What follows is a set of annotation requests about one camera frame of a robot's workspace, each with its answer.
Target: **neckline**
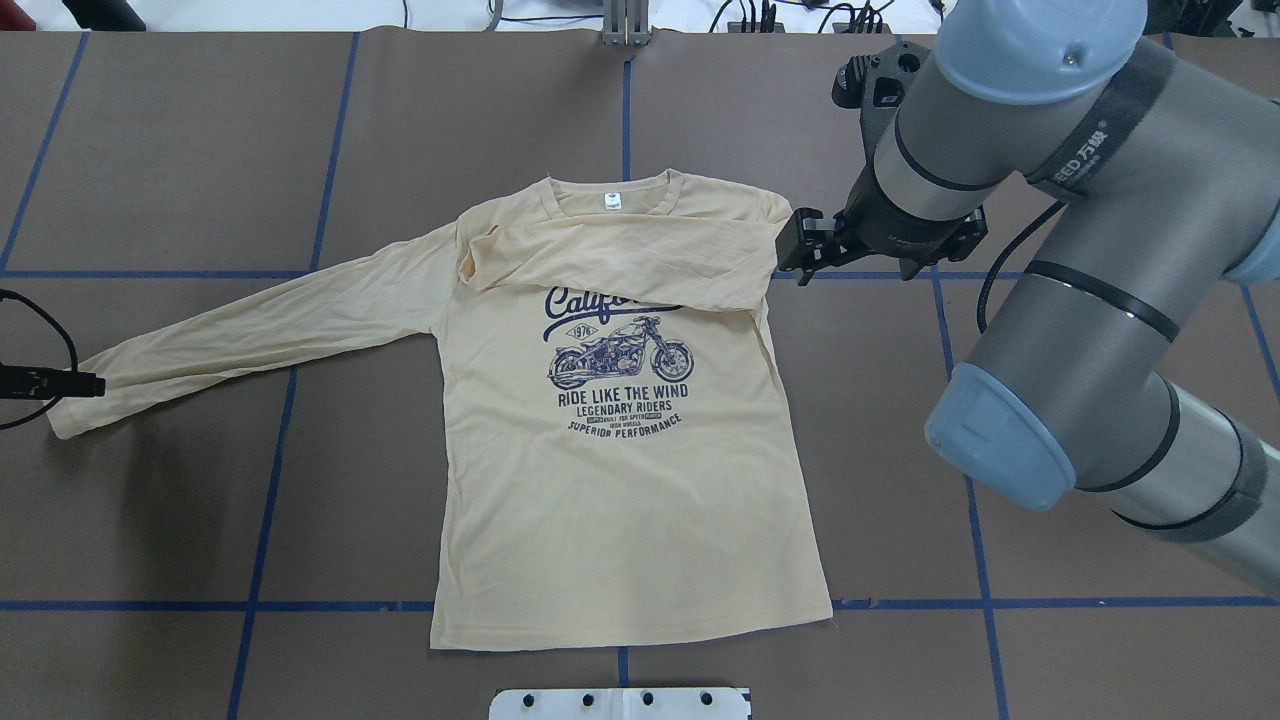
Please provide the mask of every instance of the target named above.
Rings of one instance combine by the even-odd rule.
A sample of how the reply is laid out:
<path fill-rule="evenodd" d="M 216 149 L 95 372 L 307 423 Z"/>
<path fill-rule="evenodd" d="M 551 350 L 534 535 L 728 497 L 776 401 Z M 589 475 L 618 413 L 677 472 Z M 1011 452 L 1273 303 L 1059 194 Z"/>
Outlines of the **neckline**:
<path fill-rule="evenodd" d="M 582 218 L 591 215 L 669 215 L 672 210 L 676 209 L 676 201 L 680 200 L 680 193 L 684 190 L 685 176 L 677 170 L 666 169 L 657 176 L 649 178 L 641 178 L 635 181 L 622 181 L 622 182 L 566 182 L 556 178 L 543 178 L 538 183 L 538 195 L 541 197 L 543 209 L 547 211 L 552 219 L 567 219 L 567 218 Z M 631 192 L 636 190 L 652 190 L 654 187 L 667 186 L 667 195 L 663 196 L 662 201 L 658 202 L 653 209 L 644 213 L 626 213 L 626 211 L 611 211 L 602 210 L 599 213 L 585 213 L 579 215 L 570 215 L 561 206 L 559 200 L 556 199 L 556 192 L 561 191 L 570 195 L 588 195 L 588 193 L 605 193 L 605 192 Z"/>

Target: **black band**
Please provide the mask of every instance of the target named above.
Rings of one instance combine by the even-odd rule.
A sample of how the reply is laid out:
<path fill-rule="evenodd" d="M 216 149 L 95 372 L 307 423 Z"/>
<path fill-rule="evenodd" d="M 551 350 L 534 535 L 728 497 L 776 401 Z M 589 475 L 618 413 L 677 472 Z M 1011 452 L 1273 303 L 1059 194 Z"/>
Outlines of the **black band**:
<path fill-rule="evenodd" d="M 922 165 L 919 161 L 916 161 L 915 158 L 911 156 L 911 151 L 908 150 L 906 143 L 902 142 L 902 131 L 901 128 L 897 127 L 897 115 L 893 115 L 893 140 L 897 142 L 897 151 L 902 154 L 902 159 L 906 160 L 906 164 L 913 170 L 915 170 L 915 174 L 920 176 L 922 178 L 932 182 L 938 187 L 945 187 L 947 190 L 959 190 L 963 192 L 975 192 L 979 190 L 987 190 L 988 187 L 996 187 L 997 184 L 1000 184 L 1000 181 L 988 182 L 987 184 L 964 184 L 960 182 L 951 182 L 946 178 L 940 178 L 938 176 L 927 170 L 924 165 Z"/>
<path fill-rule="evenodd" d="M 1253 518 L 1262 506 L 1262 491 L 1267 487 L 1267 452 L 1253 430 L 1226 418 L 1235 429 L 1240 443 L 1240 466 L 1231 487 L 1213 507 L 1172 525 L 1148 525 L 1116 512 L 1116 516 L 1135 528 L 1165 542 L 1180 544 L 1208 542 L 1231 533 Z"/>
<path fill-rule="evenodd" d="M 1044 260 L 1032 260 L 1032 263 L 1027 265 L 1025 272 L 1027 274 L 1039 275 L 1042 278 L 1066 283 L 1079 291 L 1087 292 L 1107 305 L 1111 305 L 1116 310 L 1128 313 L 1143 323 L 1147 323 L 1153 331 L 1165 336 L 1165 340 L 1169 342 L 1174 342 L 1174 338 L 1178 337 L 1178 323 L 1172 322 L 1169 315 L 1165 315 L 1160 310 L 1156 310 L 1151 305 L 1147 305 L 1142 300 L 1138 300 L 1108 282 L 1100 281 L 1091 274 L 1068 268 L 1066 265 L 1046 263 Z"/>
<path fill-rule="evenodd" d="M 1178 389 L 1174 388 L 1174 383 L 1169 382 L 1162 375 L 1157 377 L 1160 377 L 1160 379 L 1165 383 L 1165 388 L 1169 391 L 1169 427 L 1165 429 L 1165 437 L 1160 439 L 1160 446 L 1157 446 L 1156 451 L 1151 454 L 1151 457 L 1148 457 L 1147 461 L 1133 473 L 1129 473 L 1114 483 L 1093 488 L 1079 488 L 1082 492 L 1111 492 L 1126 488 L 1147 477 L 1147 473 L 1152 471 L 1156 465 L 1160 465 L 1160 461 L 1169 455 L 1169 448 L 1174 446 L 1174 438 L 1178 437 L 1178 428 L 1183 424 L 1183 410 L 1180 406 L 1181 404 L 1178 401 Z"/>
<path fill-rule="evenodd" d="M 1169 50 L 1155 42 L 1138 42 L 1133 56 L 1111 78 L 1071 135 L 1027 177 L 1027 182 L 1066 202 L 1083 199 L 1082 188 L 1115 156 L 1156 104 L 1175 63 Z"/>

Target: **red object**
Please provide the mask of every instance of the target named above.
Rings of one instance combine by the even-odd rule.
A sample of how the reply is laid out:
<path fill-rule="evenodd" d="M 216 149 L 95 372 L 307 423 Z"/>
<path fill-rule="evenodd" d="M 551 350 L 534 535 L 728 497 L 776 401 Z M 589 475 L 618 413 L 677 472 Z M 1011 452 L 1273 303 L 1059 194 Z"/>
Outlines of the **red object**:
<path fill-rule="evenodd" d="M 0 29 L 36 29 L 36 20 L 14 0 L 0 0 Z"/>

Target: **robotic arm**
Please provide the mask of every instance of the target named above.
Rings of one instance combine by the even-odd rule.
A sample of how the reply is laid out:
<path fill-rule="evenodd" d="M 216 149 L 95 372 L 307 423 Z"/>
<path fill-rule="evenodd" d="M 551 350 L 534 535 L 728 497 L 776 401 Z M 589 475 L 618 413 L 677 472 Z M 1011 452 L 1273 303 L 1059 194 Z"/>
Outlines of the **robotic arm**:
<path fill-rule="evenodd" d="M 840 70 L 868 163 L 780 269 L 964 259 L 1011 173 L 1066 204 L 925 425 L 947 461 L 1048 510 L 1069 489 L 1280 597 L 1280 452 L 1155 373 L 1219 279 L 1280 277 L 1280 106 L 1140 40 L 1143 0 L 965 0 L 937 50 Z"/>

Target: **motorcycle graphic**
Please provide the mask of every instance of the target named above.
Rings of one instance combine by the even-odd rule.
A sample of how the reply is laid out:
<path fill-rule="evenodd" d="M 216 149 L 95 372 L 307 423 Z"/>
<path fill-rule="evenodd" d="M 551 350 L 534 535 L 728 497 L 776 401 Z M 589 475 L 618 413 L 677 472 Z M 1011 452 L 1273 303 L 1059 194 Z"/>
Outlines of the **motorcycle graphic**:
<path fill-rule="evenodd" d="M 649 360 L 653 372 L 668 383 L 678 383 L 694 372 L 694 355 L 684 342 L 664 340 L 658 318 L 641 315 L 608 337 L 581 347 L 557 347 L 549 377 L 561 389 L 582 387 L 588 380 L 635 375 L 644 366 L 644 351 L 653 340 L 657 348 Z"/>

